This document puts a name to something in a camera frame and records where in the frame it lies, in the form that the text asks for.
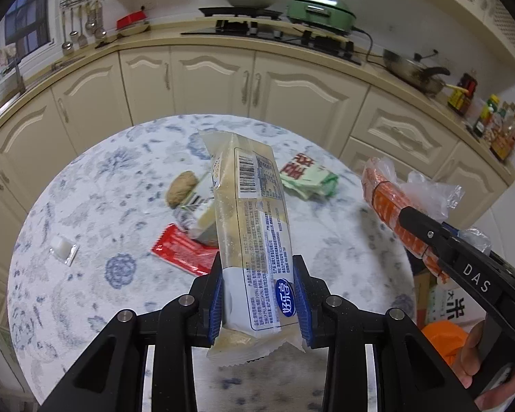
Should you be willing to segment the person's right hand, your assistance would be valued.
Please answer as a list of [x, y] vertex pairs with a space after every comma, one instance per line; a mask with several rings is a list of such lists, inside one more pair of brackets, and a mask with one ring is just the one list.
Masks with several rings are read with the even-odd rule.
[[[472, 385], [472, 377], [479, 371], [481, 365], [477, 346], [483, 336], [484, 324], [485, 321], [481, 321], [471, 329], [465, 344], [459, 349], [458, 355], [451, 365], [453, 372], [465, 389]], [[485, 411], [499, 407], [513, 396], [515, 396], [515, 373], [508, 382], [485, 391], [474, 402], [481, 411]]]

